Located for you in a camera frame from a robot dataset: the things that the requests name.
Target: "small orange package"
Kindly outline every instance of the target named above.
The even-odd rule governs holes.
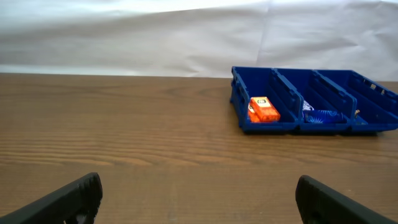
[[[252,97],[250,104],[261,122],[273,122],[280,119],[280,114],[265,96]]]
[[[249,104],[249,108],[248,108],[248,115],[249,115],[251,122],[254,122],[254,123],[261,122],[259,117],[257,117],[256,112],[254,112],[253,107],[250,106],[250,104]]]

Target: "blue tray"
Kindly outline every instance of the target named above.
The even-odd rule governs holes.
[[[349,70],[232,67],[230,102],[246,132],[379,132],[398,128],[398,95]],[[252,123],[251,97],[266,96],[280,113],[279,122]],[[342,112],[338,124],[306,123],[303,101],[317,110]]]

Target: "black object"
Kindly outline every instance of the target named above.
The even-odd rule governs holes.
[[[4,217],[0,224],[92,224],[102,199],[97,173],[90,173]]]
[[[93,224],[101,199],[100,177],[90,173],[0,218],[0,224]],[[296,202],[304,224],[397,224],[307,175],[298,180]]]
[[[296,202],[304,224],[396,224],[307,175],[298,180]]]

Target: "wooden tabletop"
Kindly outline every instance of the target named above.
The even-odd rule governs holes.
[[[218,78],[0,75],[0,216],[98,172],[97,224],[301,223],[307,174],[398,221],[398,131],[245,135],[230,93]]]

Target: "white paper background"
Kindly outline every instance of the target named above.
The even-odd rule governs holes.
[[[0,0],[0,72],[230,77],[232,65],[398,81],[398,1]]]

